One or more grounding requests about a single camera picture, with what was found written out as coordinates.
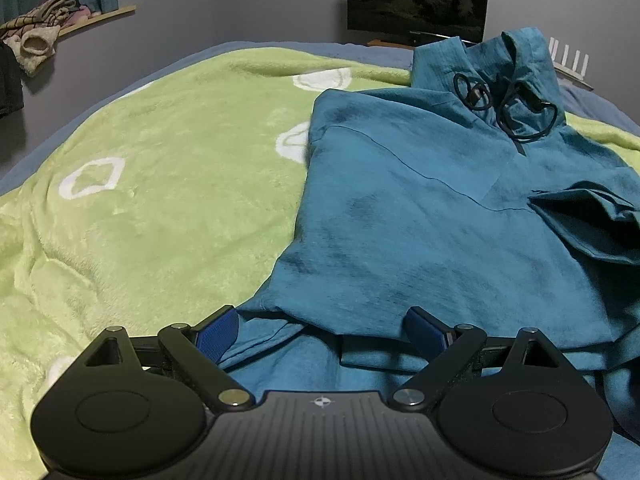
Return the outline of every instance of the fleece blanket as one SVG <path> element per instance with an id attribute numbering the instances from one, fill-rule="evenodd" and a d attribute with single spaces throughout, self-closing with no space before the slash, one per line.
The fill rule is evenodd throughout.
<path id="1" fill-rule="evenodd" d="M 44 474 L 33 407 L 105 326 L 149 335 L 254 294 L 292 239 L 322 91 L 409 84 L 406 70 L 230 52 L 111 102 L 2 196 L 0 479 Z"/>

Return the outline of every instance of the drawstring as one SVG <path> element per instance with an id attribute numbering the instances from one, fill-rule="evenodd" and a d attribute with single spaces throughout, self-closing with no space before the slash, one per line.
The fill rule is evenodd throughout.
<path id="1" fill-rule="evenodd" d="M 463 96 L 460 92 L 460 81 L 463 81 L 466 85 L 465 96 Z M 489 92 L 487 86 L 484 83 L 477 83 L 472 87 L 468 77 L 464 74 L 456 73 L 453 76 L 453 88 L 458 98 L 471 111 L 479 112 L 482 110 L 488 110 L 489 108 L 494 106 L 493 97 Z M 554 111 L 554 118 L 544 130 L 530 135 L 519 135 L 513 131 L 511 125 L 514 124 L 514 120 L 509 113 L 507 104 L 516 96 L 519 96 L 521 101 L 529 109 L 529 111 L 535 114 L 541 114 L 548 108 L 551 108 Z M 483 98 L 486 98 L 486 103 L 484 105 L 478 106 L 478 103 Z M 534 140 L 538 140 L 542 137 L 547 136 L 551 132 L 551 129 L 553 128 L 554 124 L 556 123 L 556 119 L 558 118 L 558 107 L 555 104 L 550 103 L 549 101 L 540 100 L 538 96 L 534 92 L 532 92 L 531 89 L 523 82 L 514 81 L 509 84 L 504 98 L 496 107 L 495 117 L 498 126 L 500 126 L 500 129 L 504 131 L 509 136 L 509 138 L 513 140 L 514 143 L 516 143 L 516 146 L 520 151 L 521 147 L 519 146 L 519 144 L 533 142 Z"/>

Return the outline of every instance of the wall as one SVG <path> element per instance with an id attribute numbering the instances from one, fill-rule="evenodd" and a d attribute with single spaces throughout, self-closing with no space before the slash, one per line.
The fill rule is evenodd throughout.
<path id="1" fill-rule="evenodd" d="M 226 19 L 239 40 L 353 41 L 375 34 L 348 33 L 346 0 L 227 0 Z M 534 25 L 589 54 L 586 80 L 595 91 L 640 123 L 636 80 L 640 78 L 640 0 L 489 0 L 485 38 Z"/>
<path id="2" fill-rule="evenodd" d="M 135 14 L 61 39 L 24 109 L 0 120 L 0 176 L 50 134 L 102 99 L 184 56 L 221 43 L 216 0 L 119 0 Z"/>

